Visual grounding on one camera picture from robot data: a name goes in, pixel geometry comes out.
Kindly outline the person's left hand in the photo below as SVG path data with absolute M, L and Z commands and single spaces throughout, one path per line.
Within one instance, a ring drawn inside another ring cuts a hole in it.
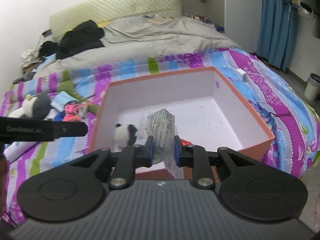
M 7 173 L 8 173 L 8 161 L 3 153 L 0 155 L 0 176 L 1 179 L 6 180 Z

